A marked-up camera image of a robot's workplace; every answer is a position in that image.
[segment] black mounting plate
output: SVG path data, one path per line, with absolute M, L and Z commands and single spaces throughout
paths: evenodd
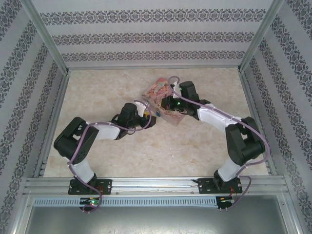
M 96 185 L 94 186 L 96 189 L 100 190 L 102 195 L 110 195 L 112 190 L 112 180 L 111 179 L 97 179 Z M 83 184 L 81 184 L 76 179 L 72 179 L 68 188 L 69 195 L 97 195 L 97 192 L 87 188 Z
M 218 188 L 215 186 L 213 178 L 198 179 L 198 189 L 200 194 L 230 194 L 231 187 L 238 194 L 243 192 L 239 178 L 234 178 L 226 182 L 221 190 L 218 190 Z

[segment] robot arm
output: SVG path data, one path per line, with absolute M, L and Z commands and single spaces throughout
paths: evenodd
M 101 139 L 119 140 L 129 135 L 128 130 L 121 129 L 116 125 L 127 129 L 135 129 L 137 126 L 146 126 L 149 116 L 144 114 L 144 110 L 145 106 L 141 103 L 126 103 L 121 109 L 120 114 L 115 115 L 111 120 L 111 124 L 93 125 L 89 127 L 78 154 L 72 162 L 70 168 L 72 172 L 83 182 L 94 187 L 97 176 L 90 168 L 86 158 L 93 142 Z M 152 120 L 146 128 L 155 125 L 156 117 L 151 118 Z M 55 140 L 54 148 L 61 156 L 67 158 L 68 161 L 72 159 L 79 144 L 80 137 L 89 124 L 89 122 L 82 118 L 75 117 Z
M 229 158 L 225 164 L 214 173 L 214 184 L 221 190 L 227 182 L 236 178 L 236 174 L 241 168 L 251 159 L 257 158 L 265 151 L 265 146 L 262 140 L 252 131 L 244 128 L 242 125 L 227 118 L 220 113 L 213 111 L 215 107 L 207 100 L 200 100 L 194 84 L 191 81 L 186 81 L 180 85 L 175 82 L 171 85 L 174 91 L 178 91 L 182 97 L 197 103 L 209 106 L 207 109 L 179 98 L 177 95 L 168 96 L 162 100 L 162 107 L 167 110 L 176 110 L 186 112 L 188 115 L 197 120 L 206 122 L 224 132 L 227 140 Z M 251 126 L 256 131 L 258 127 L 253 118 L 239 118 L 240 121 Z

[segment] perforated metal strip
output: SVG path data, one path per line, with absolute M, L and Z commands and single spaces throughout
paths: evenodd
M 76 207 L 79 197 L 73 198 L 36 198 L 35 207 Z M 199 206 L 217 207 L 215 196 L 201 197 L 104 197 L 103 207 L 172 207 Z

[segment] enclosure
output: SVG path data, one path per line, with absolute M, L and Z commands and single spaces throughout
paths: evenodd
M 311 0 L 0 6 L 0 234 L 312 233 Z M 253 117 L 272 157 L 244 171 L 253 182 L 237 210 L 219 213 L 200 203 L 211 197 L 191 181 L 212 177 L 227 159 L 224 134 L 190 117 L 177 127 L 158 118 L 122 141 L 94 144 L 88 161 L 113 180 L 112 195 L 98 216 L 84 216 L 53 141 L 74 117 L 109 121 L 170 76 L 193 81 L 200 98 L 234 116 Z

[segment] marble-pattern surface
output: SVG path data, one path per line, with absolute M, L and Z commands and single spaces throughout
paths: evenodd
M 58 119 L 54 139 L 76 116 L 108 121 L 124 103 L 140 99 L 159 78 L 192 80 L 201 99 L 239 117 L 250 116 L 240 79 L 229 69 L 146 69 L 73 71 Z M 121 140 L 94 142 L 88 162 L 97 176 L 212 176 L 228 158 L 225 135 L 186 116 L 177 127 L 161 118 L 148 130 Z M 265 164 L 242 174 L 267 175 Z M 71 177 L 66 160 L 51 147 L 45 177 Z

